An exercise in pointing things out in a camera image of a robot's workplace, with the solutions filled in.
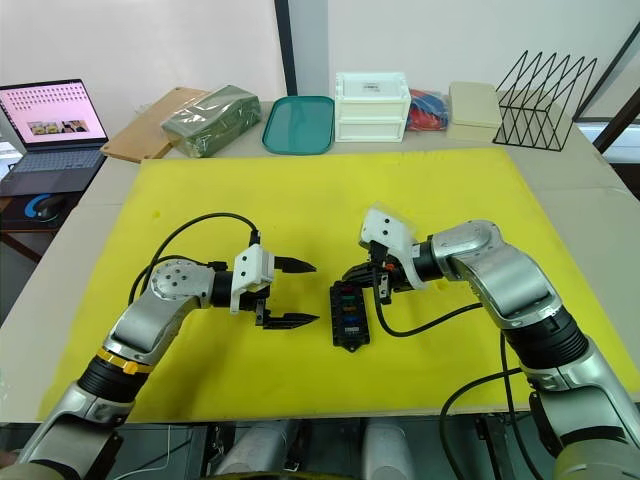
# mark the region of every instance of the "mouse pad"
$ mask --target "mouse pad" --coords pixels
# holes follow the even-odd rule
[[[316,273],[298,275],[276,271],[268,307],[273,315],[305,312],[320,318],[294,330],[262,330],[249,312],[194,311],[140,391],[131,420],[439,412],[459,387],[501,369],[500,334],[484,310],[395,338],[378,324],[367,289],[371,343],[355,353],[333,346],[329,287],[366,261],[358,245],[360,228],[378,201],[410,219],[420,241],[470,219],[494,221],[505,241],[540,264],[629,391],[640,391],[640,375],[616,330],[502,148],[161,159],[142,162],[77,310],[41,416],[82,374],[160,243],[183,223],[220,211],[255,222],[262,245],[275,255],[317,267]],[[233,265],[248,239],[246,225],[211,219],[184,231],[164,254]],[[476,301],[466,283],[441,279],[423,291],[394,294],[384,314],[393,328],[407,330]],[[517,365],[510,349],[509,365]],[[513,385],[515,401],[526,405],[531,390],[524,376],[514,376]],[[492,410],[506,410],[501,381],[469,391],[452,411]]]
[[[0,224],[2,230],[55,230],[62,226],[65,219],[71,213],[82,197],[82,192],[64,194],[66,200],[58,216],[49,221],[42,222],[29,216],[30,210],[37,203],[38,197],[42,195],[23,195],[13,197],[11,203],[0,214]]]

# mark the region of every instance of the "floor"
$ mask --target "floor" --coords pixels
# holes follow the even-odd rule
[[[455,454],[469,478],[476,480],[494,478],[485,443],[478,438],[474,426],[475,416],[460,415],[449,420],[452,444]],[[437,418],[401,417],[399,425],[404,430],[411,451],[417,480],[454,479],[446,457],[440,447]],[[551,478],[553,458],[542,448],[537,440],[535,426],[530,416],[518,422],[529,453],[544,478]],[[360,443],[364,420],[326,419],[314,420],[311,424],[311,439],[305,471],[334,473],[360,478]],[[237,426],[236,438],[250,428],[250,423]],[[8,425],[0,428],[0,449],[20,447],[33,430],[31,425]],[[166,461],[167,427],[165,425],[128,425],[120,429],[124,438],[117,461],[107,477],[114,480],[117,476],[139,468],[162,467]],[[131,478],[140,480],[194,480],[188,475],[188,460],[194,429],[189,426],[172,426],[170,458],[166,469],[139,473]],[[515,478],[530,479],[512,430],[507,427],[506,441],[514,466]]]

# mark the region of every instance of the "white storage box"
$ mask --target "white storage box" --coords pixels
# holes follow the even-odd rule
[[[502,125],[498,95],[488,83],[452,82],[451,119],[447,137],[492,142]]]
[[[411,95],[403,73],[337,73],[336,142],[401,142]]]

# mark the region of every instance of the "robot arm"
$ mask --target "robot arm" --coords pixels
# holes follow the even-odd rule
[[[470,221],[418,243],[402,221],[372,208],[361,244],[370,262],[344,280],[369,286],[373,281],[364,279],[371,269],[379,271],[372,286],[382,303],[390,303],[391,291],[424,289],[428,280],[469,282],[534,389],[530,405],[541,440],[559,455],[556,478],[591,478],[578,473],[593,474],[603,465],[612,469],[608,478],[615,478],[612,472],[640,475],[636,406],[540,267],[505,243],[495,224]],[[616,463],[619,457],[625,462]]]
[[[265,329],[295,328],[314,315],[271,317],[266,309],[274,270],[315,271],[308,263],[275,257],[253,244],[240,253],[234,271],[187,260],[154,267],[144,293],[120,316],[82,376],[73,382],[22,450],[18,465],[0,471],[0,479],[100,479],[110,470],[123,424],[154,367],[196,308],[227,307],[256,312]]]

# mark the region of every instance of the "teal tray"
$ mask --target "teal tray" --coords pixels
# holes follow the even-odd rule
[[[333,143],[333,100],[322,96],[283,97],[273,104],[262,143],[271,153],[318,155]]]

